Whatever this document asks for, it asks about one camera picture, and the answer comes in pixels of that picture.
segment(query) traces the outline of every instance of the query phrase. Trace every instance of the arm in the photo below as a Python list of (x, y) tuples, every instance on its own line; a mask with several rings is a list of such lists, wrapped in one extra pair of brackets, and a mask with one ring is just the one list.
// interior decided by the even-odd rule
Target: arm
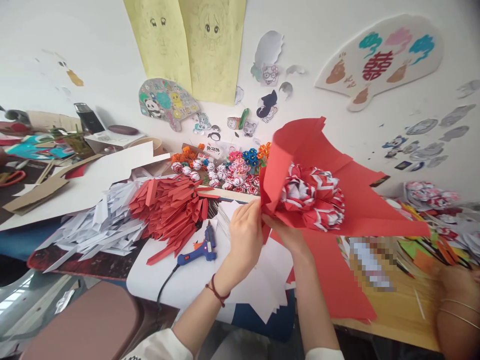
[[(255, 200), (239, 207), (230, 221), (230, 253), (214, 278), (220, 296), (228, 295), (252, 271), (262, 245), (260, 200)], [(205, 288), (173, 326), (175, 336), (192, 354), (200, 350), (220, 306), (213, 291)]]
[(295, 271), (296, 301), (303, 349), (307, 354), (316, 348), (339, 350), (339, 342), (319, 283), (315, 260), (302, 233), (278, 219), (263, 215), (291, 252)]
[[(475, 272), (461, 266), (445, 266), (440, 277), (444, 287), (440, 300), (458, 301), (480, 312), (480, 287), (475, 281)], [(453, 301), (442, 301), (440, 309), (480, 327), (480, 314), (467, 306)], [(479, 350), (480, 330), (450, 313), (439, 310), (436, 317), (438, 342), (442, 353), (447, 360), (473, 359)]]

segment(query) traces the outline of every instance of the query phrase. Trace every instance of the bracelet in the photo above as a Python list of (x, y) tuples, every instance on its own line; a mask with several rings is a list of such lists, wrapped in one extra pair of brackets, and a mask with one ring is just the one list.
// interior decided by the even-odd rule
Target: bracelet
[(460, 304), (460, 305), (463, 305), (464, 307), (466, 308), (469, 308), (470, 310), (473, 310), (474, 312), (476, 312), (477, 314), (480, 315), (480, 312), (478, 310), (476, 310), (475, 308), (471, 307), (470, 305), (467, 305), (463, 302), (460, 302), (460, 301), (457, 301), (457, 300), (453, 300), (453, 299), (442, 299), (440, 300), (442, 303), (443, 302), (446, 302), (446, 301), (449, 301), (449, 302), (452, 302), (452, 303), (456, 303), (456, 304)]
[(221, 307), (224, 308), (225, 307), (225, 300), (229, 298), (231, 291), (227, 294), (227, 296), (220, 296), (220, 294), (217, 292), (217, 290), (215, 290), (214, 277), (215, 277), (215, 274), (213, 274), (211, 276), (211, 281), (210, 281), (211, 282), (211, 287), (208, 284), (205, 284), (205, 288), (213, 291), (216, 298), (218, 300), (220, 300)]
[(480, 327), (478, 327), (477, 325), (475, 325), (473, 322), (470, 322), (470, 321), (468, 321), (467, 319), (464, 319), (463, 317), (458, 316), (457, 314), (454, 314), (453, 312), (447, 311), (447, 310), (442, 309), (442, 308), (439, 308), (438, 311), (443, 311), (444, 313), (453, 315), (454, 317), (456, 317), (456, 318), (458, 318), (458, 319), (460, 319), (460, 320), (463, 320), (463, 321), (466, 322), (467, 324), (470, 324), (470, 325), (472, 325), (474, 328), (477, 328), (478, 330), (480, 330)]

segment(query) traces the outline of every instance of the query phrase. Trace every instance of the red string bracelet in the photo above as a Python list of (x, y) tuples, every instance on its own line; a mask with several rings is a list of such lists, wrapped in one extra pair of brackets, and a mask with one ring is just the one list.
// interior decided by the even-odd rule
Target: red string bracelet
[(221, 304), (221, 307), (224, 308), (225, 307), (225, 300), (229, 298), (230, 296), (230, 292), (228, 293), (227, 296), (220, 296), (220, 294), (217, 292), (217, 290), (215, 290), (215, 283), (214, 283), (214, 277), (215, 277), (215, 274), (213, 274), (211, 276), (211, 287), (208, 285), (208, 284), (205, 284), (205, 288), (206, 289), (210, 289), (211, 291), (213, 291), (213, 293), (215, 294), (216, 298), (218, 300), (220, 300), (220, 304)]

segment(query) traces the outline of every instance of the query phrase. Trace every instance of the white sleeve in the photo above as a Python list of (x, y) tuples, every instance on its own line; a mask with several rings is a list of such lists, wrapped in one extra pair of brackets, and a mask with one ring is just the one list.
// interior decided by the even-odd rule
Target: white sleeve
[(192, 353), (175, 336), (172, 329), (150, 335), (123, 360), (193, 360)]
[(344, 360), (340, 350), (317, 347), (306, 353), (305, 360)]

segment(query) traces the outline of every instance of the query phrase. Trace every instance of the blue glue gun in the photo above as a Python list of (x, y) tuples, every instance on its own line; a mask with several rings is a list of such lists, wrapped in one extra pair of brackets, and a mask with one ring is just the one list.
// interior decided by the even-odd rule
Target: blue glue gun
[(217, 253), (214, 252), (214, 248), (216, 246), (217, 243), (215, 242), (214, 228), (209, 221), (205, 230), (205, 240), (196, 250), (192, 251), (191, 253), (186, 255), (178, 255), (176, 258), (176, 263), (178, 266), (187, 265), (201, 256), (205, 256), (207, 261), (215, 260), (217, 258)]

